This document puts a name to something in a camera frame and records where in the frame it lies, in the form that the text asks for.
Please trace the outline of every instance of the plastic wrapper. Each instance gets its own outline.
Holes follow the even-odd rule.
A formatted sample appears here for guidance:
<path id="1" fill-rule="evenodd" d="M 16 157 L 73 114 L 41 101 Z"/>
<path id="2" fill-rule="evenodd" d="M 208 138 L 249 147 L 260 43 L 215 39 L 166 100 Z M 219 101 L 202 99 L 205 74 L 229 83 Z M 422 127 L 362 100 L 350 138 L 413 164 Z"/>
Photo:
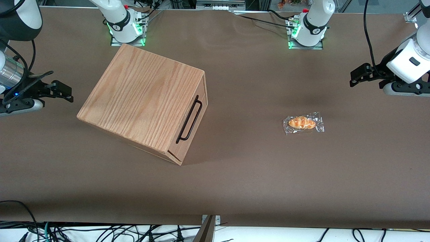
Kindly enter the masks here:
<path id="1" fill-rule="evenodd" d="M 323 118 L 319 112 L 288 116 L 284 119 L 284 131 L 286 134 L 324 132 Z"/>

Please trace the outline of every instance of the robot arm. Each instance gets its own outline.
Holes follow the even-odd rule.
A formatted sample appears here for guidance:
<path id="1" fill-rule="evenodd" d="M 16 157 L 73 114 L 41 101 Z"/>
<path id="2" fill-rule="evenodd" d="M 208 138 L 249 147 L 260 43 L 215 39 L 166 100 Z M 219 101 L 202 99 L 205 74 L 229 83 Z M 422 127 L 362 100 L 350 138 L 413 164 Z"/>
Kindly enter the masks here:
<path id="1" fill-rule="evenodd" d="M 421 10 L 430 18 L 430 0 L 420 0 Z M 388 95 L 430 96 L 430 21 L 422 25 L 376 67 L 365 63 L 351 72 L 350 86 L 364 81 L 380 80 L 379 88 Z"/>
<path id="2" fill-rule="evenodd" d="M 111 34 L 117 41 L 128 43 L 142 35 L 142 13 L 128 9 L 120 0 L 90 0 L 103 13 Z M 0 40 L 31 41 L 42 29 L 43 21 L 36 0 L 0 1 Z M 30 72 L 25 61 L 17 56 L 12 58 L 0 51 L 0 117 L 32 112 L 44 107 L 43 97 L 63 98 L 73 102 L 72 89 L 53 81 L 42 82 L 43 75 Z"/>

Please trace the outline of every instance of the metal mounting plate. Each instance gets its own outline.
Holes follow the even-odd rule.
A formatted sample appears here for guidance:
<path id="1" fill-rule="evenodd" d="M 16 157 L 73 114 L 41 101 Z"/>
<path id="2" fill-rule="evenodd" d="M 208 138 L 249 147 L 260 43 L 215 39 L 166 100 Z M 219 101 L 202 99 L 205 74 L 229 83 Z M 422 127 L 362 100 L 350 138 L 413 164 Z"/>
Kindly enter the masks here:
<path id="1" fill-rule="evenodd" d="M 202 224 L 205 222 L 206 217 L 208 217 L 208 216 L 202 215 Z M 220 224 L 221 224 L 221 216 L 215 215 L 215 225 L 220 225 Z"/>
<path id="2" fill-rule="evenodd" d="M 141 30 L 142 34 L 139 37 L 137 37 L 134 41 L 127 43 L 127 44 L 129 44 L 131 46 L 135 46 L 135 47 L 145 46 L 146 32 L 148 31 L 148 21 L 149 21 L 149 18 L 147 17 L 148 13 L 140 13 L 140 14 L 141 14 L 141 18 L 144 18 L 144 19 L 136 22 L 136 24 L 143 24 L 143 25 L 138 26 L 136 28 L 138 31 Z M 123 43 L 117 41 L 113 37 L 112 33 L 111 33 L 111 36 L 112 36 L 111 37 L 111 46 L 121 46 L 123 44 Z"/>
<path id="3" fill-rule="evenodd" d="M 287 26 L 293 26 L 293 27 L 296 27 L 296 26 L 297 26 L 297 23 L 296 23 L 296 22 L 290 22 L 290 21 L 288 21 L 288 20 L 285 20 L 285 24 L 286 24 Z M 297 50 L 322 50 L 322 49 L 323 49 L 323 41 L 322 41 L 322 40 L 320 40 L 320 41 L 318 42 L 318 44 L 316 44 L 315 46 L 311 46 L 311 47 L 303 46 L 303 45 L 299 44 L 299 43 L 297 42 L 297 40 L 295 40 L 295 39 L 292 37 L 292 33 L 293 33 L 293 31 L 295 31 L 295 30 L 294 30 L 294 29 L 290 29 L 290 28 L 286 28 L 286 29 L 287 29 L 288 48 L 289 48 L 289 49 L 297 49 Z"/>

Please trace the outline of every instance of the black metal handle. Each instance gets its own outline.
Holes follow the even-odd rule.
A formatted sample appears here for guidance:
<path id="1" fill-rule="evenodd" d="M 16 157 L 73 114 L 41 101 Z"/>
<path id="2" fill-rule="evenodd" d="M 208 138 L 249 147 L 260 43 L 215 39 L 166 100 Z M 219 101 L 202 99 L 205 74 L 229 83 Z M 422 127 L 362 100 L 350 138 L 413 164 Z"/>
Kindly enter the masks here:
<path id="1" fill-rule="evenodd" d="M 188 124 L 188 120 L 190 120 L 190 116 L 191 116 L 191 114 L 193 113 L 193 110 L 194 110 L 194 107 L 196 106 L 196 103 L 200 104 L 199 110 L 197 111 L 196 117 L 194 118 L 193 124 L 191 125 L 190 131 L 188 131 L 187 136 L 186 136 L 185 138 L 182 138 L 182 134 L 184 133 L 185 127 L 186 127 L 186 126 L 187 126 L 187 124 Z M 194 102 L 193 102 L 193 105 L 191 106 L 191 110 L 190 110 L 190 112 L 188 113 L 187 118 L 185 119 L 184 125 L 182 126 L 182 129 L 181 129 L 181 131 L 179 132 L 179 136 L 178 136 L 178 138 L 176 139 L 176 143 L 179 143 L 179 141 L 180 141 L 180 140 L 187 140 L 187 139 L 190 137 L 190 135 L 191 135 L 191 131 L 193 130 L 194 125 L 195 125 L 195 124 L 196 124 L 196 122 L 197 122 L 197 118 L 199 117 L 199 114 L 200 114 L 200 111 L 202 110 L 202 107 L 203 107 L 203 104 L 202 104 L 202 102 L 201 102 L 201 101 L 199 101 L 199 95 L 197 95 L 197 96 L 196 96 L 196 99 L 195 99 L 195 100 L 194 100 Z"/>

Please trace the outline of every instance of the wooden lid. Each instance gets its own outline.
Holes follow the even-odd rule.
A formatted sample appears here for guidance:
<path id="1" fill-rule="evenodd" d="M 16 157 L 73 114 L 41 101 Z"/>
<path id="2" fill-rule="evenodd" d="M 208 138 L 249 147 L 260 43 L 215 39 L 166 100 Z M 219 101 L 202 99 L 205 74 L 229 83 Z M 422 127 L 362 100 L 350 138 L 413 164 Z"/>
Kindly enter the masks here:
<path id="1" fill-rule="evenodd" d="M 123 44 L 78 119 L 166 153 L 204 71 Z"/>

